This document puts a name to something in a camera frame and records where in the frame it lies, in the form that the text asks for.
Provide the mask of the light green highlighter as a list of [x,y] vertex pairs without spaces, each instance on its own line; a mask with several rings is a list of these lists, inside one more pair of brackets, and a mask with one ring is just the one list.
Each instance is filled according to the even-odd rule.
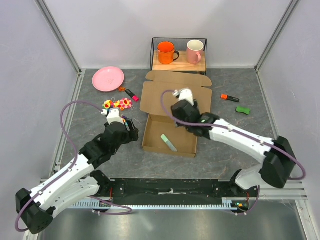
[[173,152],[177,152],[177,148],[172,144],[172,142],[168,139],[165,134],[160,136],[161,140],[169,147],[169,149]]

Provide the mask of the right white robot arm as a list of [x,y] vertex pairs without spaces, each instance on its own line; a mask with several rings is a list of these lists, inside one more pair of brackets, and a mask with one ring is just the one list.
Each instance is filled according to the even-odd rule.
[[290,158],[294,156],[289,141],[284,137],[272,139],[261,137],[231,125],[219,116],[200,113],[197,104],[181,100],[171,107],[178,126],[197,137],[224,143],[254,158],[259,164],[238,170],[231,178],[229,191],[235,197],[248,189],[268,184],[282,189],[295,167]]

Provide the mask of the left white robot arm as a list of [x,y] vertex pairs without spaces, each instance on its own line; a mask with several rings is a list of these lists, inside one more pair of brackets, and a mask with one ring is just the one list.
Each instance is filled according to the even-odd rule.
[[19,227],[19,221],[23,221],[24,231],[36,235],[77,201],[106,196],[110,180],[98,167],[108,162],[122,145],[137,141],[138,133],[130,118],[108,120],[104,132],[87,142],[60,171],[31,190],[21,188],[15,194],[16,230],[23,231]]

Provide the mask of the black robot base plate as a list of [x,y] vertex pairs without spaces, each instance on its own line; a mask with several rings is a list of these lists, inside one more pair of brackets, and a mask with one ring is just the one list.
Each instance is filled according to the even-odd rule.
[[187,195],[214,198],[255,198],[258,187],[243,190],[218,179],[114,178],[100,184],[100,196],[129,198],[138,195]]

